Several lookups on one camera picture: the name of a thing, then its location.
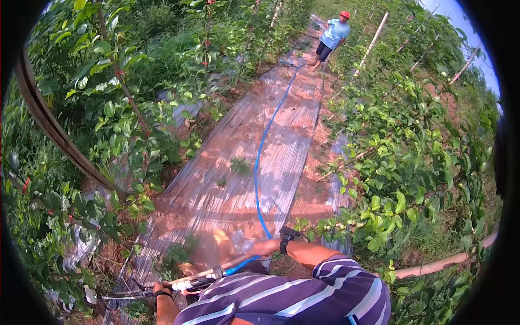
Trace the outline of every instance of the green plant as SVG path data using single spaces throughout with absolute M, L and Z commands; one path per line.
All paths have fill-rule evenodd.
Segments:
M 231 158 L 231 171 L 239 175 L 245 176 L 249 174 L 249 162 L 245 160 L 245 157 L 237 158 L 233 156 Z
M 131 318 L 139 320 L 140 324 L 155 323 L 155 312 L 144 301 L 135 300 L 128 303 L 123 307 L 123 312 Z
M 197 239 L 188 235 L 184 237 L 183 243 L 171 243 L 164 255 L 157 256 L 152 260 L 153 268 L 165 281 L 177 279 L 179 273 L 178 264 L 189 262 L 192 250 L 197 246 Z
M 217 186 L 218 187 L 226 187 L 226 178 L 222 177 L 221 179 L 219 179 L 218 182 L 217 182 Z

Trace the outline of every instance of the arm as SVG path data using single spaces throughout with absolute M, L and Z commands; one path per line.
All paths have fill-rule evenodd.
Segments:
M 164 291 L 171 294 L 171 290 L 165 288 L 162 283 L 156 282 L 153 285 L 153 291 Z M 179 307 L 167 295 L 157 297 L 157 325 L 171 325 L 175 321 L 175 317 L 179 314 Z
M 251 255 L 269 255 L 280 249 L 280 238 L 256 241 L 253 248 L 248 250 L 246 254 Z M 286 247 L 287 254 L 308 269 L 325 261 L 333 255 L 343 255 L 343 253 L 321 245 L 305 243 L 290 240 Z

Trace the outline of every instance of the purple striped shirt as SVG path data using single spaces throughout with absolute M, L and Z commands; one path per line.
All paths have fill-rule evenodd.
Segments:
M 313 279 L 239 273 L 215 281 L 199 301 L 181 311 L 175 325 L 386 324 L 388 287 L 345 256 L 316 265 Z

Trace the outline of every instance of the bamboo pole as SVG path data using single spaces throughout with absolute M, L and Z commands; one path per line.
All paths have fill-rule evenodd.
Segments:
M 440 3 L 437 5 L 437 7 L 435 7 L 435 9 L 433 9 L 433 11 L 428 15 L 428 17 L 426 17 L 425 21 L 428 20 L 432 15 L 433 13 L 437 10 L 437 8 L 440 6 Z M 397 49 L 396 53 L 399 53 L 401 52 L 401 50 L 410 42 L 410 38 L 413 37 L 420 29 L 421 27 L 417 27 L 417 29 L 413 32 L 413 34 L 407 38 L 405 40 L 405 42 L 403 44 L 401 44 L 401 46 L 399 46 L 399 48 Z
M 97 10 L 97 16 L 99 20 L 99 25 L 101 26 L 101 36 L 103 36 L 103 41 L 106 41 L 108 39 L 108 33 L 107 33 L 107 27 L 105 26 L 105 17 L 103 15 L 103 11 L 101 10 L 101 7 Z M 141 114 L 141 111 L 137 108 L 137 105 L 135 105 L 134 99 L 132 98 L 130 91 L 128 90 L 128 87 L 126 87 L 125 81 L 123 80 L 123 77 L 121 76 L 122 71 L 119 69 L 118 63 L 114 59 L 114 55 L 110 55 L 109 57 L 110 61 L 112 62 L 112 67 L 114 68 L 115 77 L 118 79 L 119 84 L 121 85 L 121 88 L 123 89 L 123 92 L 125 93 L 125 96 L 128 98 L 128 102 L 130 103 L 130 106 L 132 106 L 132 109 L 134 110 L 135 114 L 137 115 L 137 118 L 139 119 L 139 122 L 141 122 L 141 127 L 145 132 L 149 131 L 148 124 L 145 121 L 144 116 Z
M 278 18 L 280 11 L 282 10 L 282 6 L 283 6 L 283 3 L 282 3 L 282 0 L 280 0 L 280 2 L 278 3 L 278 6 L 276 6 L 276 8 L 275 8 L 275 14 L 272 16 L 271 25 L 269 26 L 269 28 L 273 28 L 275 26 L 275 21 Z
M 367 59 L 368 54 L 370 54 L 370 50 L 372 47 L 374 47 L 375 41 L 377 41 L 379 34 L 381 34 L 381 30 L 383 29 L 383 25 L 386 23 L 386 20 L 388 19 L 388 12 L 385 12 L 385 16 L 383 17 L 383 20 L 381 20 L 381 23 L 379 24 L 378 30 L 375 32 L 374 38 L 372 39 L 372 42 L 370 43 L 367 52 L 365 53 L 365 56 L 361 60 L 361 63 L 359 64 L 359 69 L 356 70 L 354 73 L 354 77 L 357 77 L 359 73 L 361 72 L 360 69 L 363 68 L 363 64 L 365 63 L 365 60 Z
M 363 33 L 364 33 L 365 30 L 367 29 L 368 23 L 369 23 L 370 20 L 372 19 L 372 16 L 374 15 L 374 12 L 373 12 L 373 11 L 369 12 L 369 15 L 370 15 L 370 17 L 368 18 L 367 22 L 365 23 L 365 27 L 364 27 L 363 30 L 361 31 L 361 35 L 360 35 L 359 38 L 358 38 L 358 42 L 361 40 L 361 37 L 363 36 Z
M 258 68 L 256 69 L 256 73 L 260 72 L 260 68 L 262 67 L 262 59 L 264 58 L 265 50 L 267 49 L 267 45 L 269 44 L 269 37 L 271 36 L 271 30 L 275 26 L 276 18 L 278 18 L 278 15 L 280 14 L 280 11 L 283 8 L 282 0 L 280 0 L 277 7 L 275 7 L 274 12 L 275 14 L 272 17 L 271 25 L 269 26 L 269 30 L 267 31 L 267 37 L 265 38 L 264 46 L 262 47 L 262 53 L 260 54 L 260 60 L 258 61 Z
M 16 81 L 20 88 L 20 93 L 24 98 L 29 111 L 33 115 L 37 124 L 53 143 L 63 152 L 70 161 L 76 165 L 85 175 L 95 184 L 102 186 L 108 191 L 118 191 L 118 195 L 125 197 L 125 193 L 114 183 L 104 177 L 76 147 L 67 133 L 55 119 L 40 90 L 36 86 L 34 72 L 32 70 L 27 50 L 24 50 L 18 60 L 16 70 Z
M 491 246 L 491 244 L 493 244 L 493 242 L 495 241 L 496 238 L 497 238 L 496 232 L 494 232 L 491 235 L 489 235 L 488 237 L 484 238 L 481 242 L 482 247 L 486 248 L 486 247 Z M 424 264 L 421 266 L 410 267 L 410 268 L 406 268 L 406 269 L 402 269 L 402 270 L 395 270 L 396 279 L 418 277 L 418 276 L 423 276 L 423 275 L 427 275 L 430 273 L 438 272 L 438 271 L 450 268 L 455 264 L 462 263 L 462 262 L 472 258 L 473 256 L 475 256 L 474 253 L 472 254 L 472 253 L 462 252 L 462 253 L 458 253 L 458 254 L 452 255 L 450 257 L 441 259 L 439 261 L 431 262 L 431 263 Z M 379 274 L 377 272 L 374 272 L 372 274 L 379 276 Z
M 251 22 L 249 23 L 248 39 L 245 41 L 244 52 L 242 54 L 242 62 L 239 62 L 240 68 L 238 70 L 237 78 L 235 79 L 235 86 L 237 88 L 238 81 L 240 80 L 240 73 L 242 72 L 242 63 L 245 62 L 245 53 L 248 51 L 249 43 L 251 42 L 251 33 L 253 32 L 253 22 L 258 15 L 258 9 L 260 8 L 260 2 L 262 0 L 256 0 L 255 9 L 251 15 Z
M 477 52 L 478 52 L 479 49 L 480 49 L 480 45 L 476 47 L 476 49 L 473 51 L 473 53 L 471 53 L 470 58 L 467 60 L 466 64 L 462 67 L 462 69 L 460 70 L 460 72 L 457 73 L 457 74 L 453 77 L 453 80 L 450 81 L 450 86 L 451 86 L 455 81 L 457 81 L 457 80 L 460 78 L 460 75 L 461 75 L 462 72 L 464 72 L 464 70 L 466 70 L 466 68 L 470 65 L 471 61 L 473 61 L 473 58 L 475 58 L 475 55 L 477 54 Z
M 438 39 L 439 39 L 439 34 L 437 34 L 437 36 L 435 36 L 435 40 L 438 40 Z M 424 51 L 423 55 L 421 55 L 419 60 L 417 60 L 417 62 L 410 68 L 410 72 L 412 72 L 413 70 L 415 70 L 417 68 L 417 66 L 419 65 L 419 62 L 421 62 L 421 60 L 424 59 L 424 57 L 426 56 L 426 53 L 428 53 L 428 51 L 432 48 L 432 46 L 433 46 L 433 42 L 430 44 L 428 49 L 426 51 Z

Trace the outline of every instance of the grass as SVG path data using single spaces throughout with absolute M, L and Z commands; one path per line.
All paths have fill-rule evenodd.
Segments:
M 348 0 L 320 0 L 316 1 L 313 13 L 324 21 L 337 18 L 340 12 L 346 10 L 351 16 L 354 13 L 354 5 Z

